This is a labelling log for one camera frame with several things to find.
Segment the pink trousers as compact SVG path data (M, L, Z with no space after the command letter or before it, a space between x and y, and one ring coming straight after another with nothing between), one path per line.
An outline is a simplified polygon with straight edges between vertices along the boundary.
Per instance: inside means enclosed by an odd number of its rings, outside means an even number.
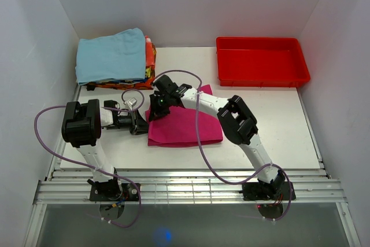
M165 148L187 148L198 145L194 108L169 108L170 114L149 122L148 145ZM198 127L201 143L211 145L223 141L221 125L213 116L199 112Z

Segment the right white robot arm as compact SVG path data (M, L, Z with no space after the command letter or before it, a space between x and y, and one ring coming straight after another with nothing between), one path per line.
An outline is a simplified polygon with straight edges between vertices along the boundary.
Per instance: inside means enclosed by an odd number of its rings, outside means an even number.
M152 85L150 121L167 116L173 106L193 109L217 119L225 137L243 150L255 170L239 182L245 200L292 200L293 186L285 171L272 162L258 134L257 119L240 96L221 98L189 84L177 85L166 73Z

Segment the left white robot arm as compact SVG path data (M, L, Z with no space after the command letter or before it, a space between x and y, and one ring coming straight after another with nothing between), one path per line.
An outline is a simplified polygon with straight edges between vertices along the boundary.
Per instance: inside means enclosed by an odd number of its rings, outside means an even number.
M99 139L102 130L124 129L131 135L148 133L149 125L138 111L134 111L136 99L124 103L120 112L117 101L108 100L100 106L98 99L85 104L77 101L66 105L61 133L65 142L70 143L92 165L92 178L87 180L91 186L90 201L137 201L139 185L123 183L117 171L106 156Z

